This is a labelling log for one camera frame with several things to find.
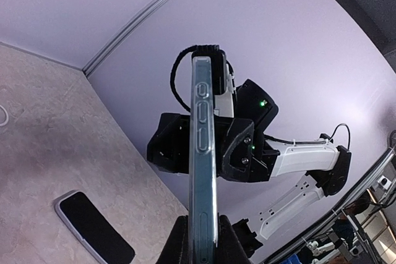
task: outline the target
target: beige tabletop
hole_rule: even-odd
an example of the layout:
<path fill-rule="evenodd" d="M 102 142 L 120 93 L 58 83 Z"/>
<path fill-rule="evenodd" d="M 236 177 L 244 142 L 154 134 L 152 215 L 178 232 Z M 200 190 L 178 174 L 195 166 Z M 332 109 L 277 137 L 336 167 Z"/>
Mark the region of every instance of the beige tabletop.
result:
<path fill-rule="evenodd" d="M 73 189 L 132 245 L 133 264 L 155 263 L 186 210 L 84 75 L 0 46 L 0 105 L 10 115 L 0 127 L 0 263 L 96 263 L 53 208 Z"/>

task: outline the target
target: table surface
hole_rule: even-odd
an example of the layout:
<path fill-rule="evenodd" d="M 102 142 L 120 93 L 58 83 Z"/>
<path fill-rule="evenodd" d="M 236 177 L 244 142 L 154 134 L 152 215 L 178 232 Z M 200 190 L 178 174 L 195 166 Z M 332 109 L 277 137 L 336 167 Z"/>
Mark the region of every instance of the table surface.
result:
<path fill-rule="evenodd" d="M 185 113 L 173 98 L 169 77 L 178 53 L 194 44 L 219 44 L 236 83 L 253 79 L 278 104 L 266 133 L 315 139 L 346 122 L 353 154 L 345 188 L 317 202 L 264 242 L 253 260 L 268 257 L 330 210 L 386 148 L 396 127 L 396 74 L 369 38 L 334 0 L 169 0 L 98 68 L 90 82 L 141 152 L 161 113 Z M 176 86 L 189 102 L 191 62 L 178 70 Z M 337 145 L 346 145 L 340 129 Z M 187 176 L 158 173 L 184 204 Z M 218 179 L 218 206 L 232 223 L 249 218 L 257 233 L 259 213 L 302 174 L 266 183 Z"/>
<path fill-rule="evenodd" d="M 135 249 L 134 264 L 155 263 L 186 209 L 81 72 L 3 46 L 0 57 L 10 114 L 0 127 L 0 263 L 97 263 L 54 210 L 74 189 Z"/>

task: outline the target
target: cluttered equipment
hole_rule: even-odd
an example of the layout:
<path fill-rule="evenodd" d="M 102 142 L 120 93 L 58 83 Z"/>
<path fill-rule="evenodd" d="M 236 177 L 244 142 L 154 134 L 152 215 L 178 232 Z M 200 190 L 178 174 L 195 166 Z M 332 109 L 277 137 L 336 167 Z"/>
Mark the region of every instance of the cluttered equipment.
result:
<path fill-rule="evenodd" d="M 179 96 L 176 71 L 192 57 L 191 107 Z M 216 177 L 233 182 L 265 182 L 289 172 L 301 180 L 263 211 L 258 240 L 265 242 L 285 222 L 312 203 L 337 194 L 348 179 L 348 145 L 332 135 L 307 141 L 265 134 L 278 106 L 260 86 L 246 80 L 235 87 L 234 70 L 219 46 L 191 46 L 177 57 L 171 90 L 190 114 L 163 113 L 147 145 L 147 159 L 161 170 L 190 175 L 189 239 L 191 263 L 214 263 L 217 244 Z"/>

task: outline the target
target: robotic arm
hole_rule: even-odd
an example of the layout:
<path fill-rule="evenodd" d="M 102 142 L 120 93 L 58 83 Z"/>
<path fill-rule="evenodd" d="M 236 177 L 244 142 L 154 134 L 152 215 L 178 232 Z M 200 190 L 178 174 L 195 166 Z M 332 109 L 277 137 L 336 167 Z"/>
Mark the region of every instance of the robotic arm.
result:
<path fill-rule="evenodd" d="M 265 182 L 281 174 L 305 172 L 296 185 L 262 212 L 259 234 L 263 239 L 308 205 L 342 189 L 351 160 L 345 147 L 335 146 L 327 134 L 305 142 L 265 135 L 264 130 L 278 113 L 273 99 L 252 80 L 235 88 L 233 70 L 218 46 L 196 46 L 191 51 L 192 57 L 210 57 L 212 62 L 217 176 L 235 182 Z M 147 159 L 161 170 L 189 173 L 189 118 L 175 113 L 161 115 L 147 146 Z"/>

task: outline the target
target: phone screen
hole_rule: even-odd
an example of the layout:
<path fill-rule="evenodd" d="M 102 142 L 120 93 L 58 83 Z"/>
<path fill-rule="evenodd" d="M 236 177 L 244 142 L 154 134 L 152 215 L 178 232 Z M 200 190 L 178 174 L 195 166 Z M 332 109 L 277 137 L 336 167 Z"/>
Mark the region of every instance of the phone screen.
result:
<path fill-rule="evenodd" d="M 74 229 L 107 264 L 130 264 L 134 249 L 110 225 L 88 197 L 77 192 L 59 207 Z"/>

